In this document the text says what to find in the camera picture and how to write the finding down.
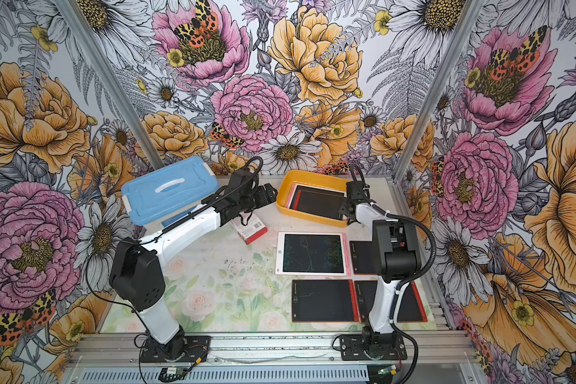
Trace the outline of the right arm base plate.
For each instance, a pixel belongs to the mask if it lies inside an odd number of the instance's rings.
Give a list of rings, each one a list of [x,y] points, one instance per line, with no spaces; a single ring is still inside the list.
[[[397,333],[380,338],[365,338],[361,334],[340,334],[334,345],[343,361],[399,361],[407,359],[403,337]]]

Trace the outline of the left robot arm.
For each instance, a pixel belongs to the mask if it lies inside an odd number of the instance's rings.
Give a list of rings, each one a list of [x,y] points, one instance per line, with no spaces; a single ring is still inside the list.
[[[169,311],[164,298],[165,274],[179,252],[243,214],[276,202],[278,191],[259,182],[259,173],[248,166],[235,171],[226,186],[177,220],[140,240],[123,239],[111,267],[110,286],[145,326],[156,355],[176,361],[187,351],[185,332]]]

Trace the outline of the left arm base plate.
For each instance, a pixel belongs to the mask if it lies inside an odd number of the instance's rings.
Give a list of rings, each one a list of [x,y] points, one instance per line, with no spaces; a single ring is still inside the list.
[[[163,345],[148,337],[141,351],[141,363],[201,363],[211,345],[210,336],[177,335]]]

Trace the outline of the pink white writing tablet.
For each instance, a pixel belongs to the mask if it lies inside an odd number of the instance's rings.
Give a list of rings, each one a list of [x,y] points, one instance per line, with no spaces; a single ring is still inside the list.
[[[294,276],[349,276],[347,237],[343,233],[280,232],[275,273]]]

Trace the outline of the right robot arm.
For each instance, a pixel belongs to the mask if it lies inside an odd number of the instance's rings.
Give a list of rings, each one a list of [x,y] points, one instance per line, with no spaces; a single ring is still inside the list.
[[[349,222],[357,222],[371,231],[368,243],[377,285],[374,302],[363,327],[363,353],[382,359],[400,345],[398,310],[405,286],[421,267],[416,251],[418,231],[408,217],[382,209],[368,196],[368,185],[348,182],[346,197],[339,212]]]

